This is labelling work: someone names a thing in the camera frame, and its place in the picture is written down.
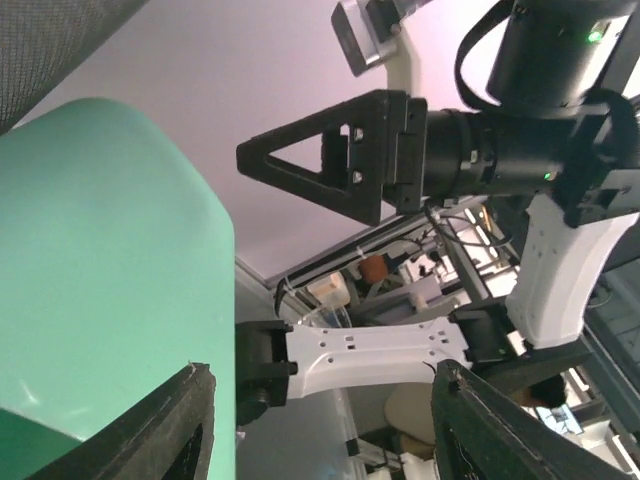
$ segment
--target green light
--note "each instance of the green light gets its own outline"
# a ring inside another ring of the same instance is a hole
[[[589,43],[599,42],[602,40],[602,32],[591,32],[587,37],[587,40],[589,40]]]

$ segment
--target white wall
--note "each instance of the white wall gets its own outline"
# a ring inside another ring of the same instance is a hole
[[[437,0],[407,22],[423,55],[424,93],[433,108],[460,106],[455,50],[493,3]],[[142,109],[224,202],[242,260],[264,277],[276,275],[362,228],[235,170],[237,144],[384,86],[381,70],[352,77],[330,24],[335,4],[151,0],[31,117],[84,96]],[[484,48],[467,65],[478,79],[492,63],[491,48]]]

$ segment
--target led indicator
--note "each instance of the led indicator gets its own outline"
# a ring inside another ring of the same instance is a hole
[[[602,40],[602,32],[591,32],[587,37],[589,43],[596,43]]]

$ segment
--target orange object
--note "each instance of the orange object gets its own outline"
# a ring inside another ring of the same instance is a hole
[[[358,265],[358,271],[362,275],[362,279],[369,285],[381,282],[389,276],[389,269],[382,255],[372,255],[365,258]]]

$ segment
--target gray fabric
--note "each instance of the gray fabric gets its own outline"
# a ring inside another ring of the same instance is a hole
[[[0,134],[20,121],[147,0],[1,0]]]

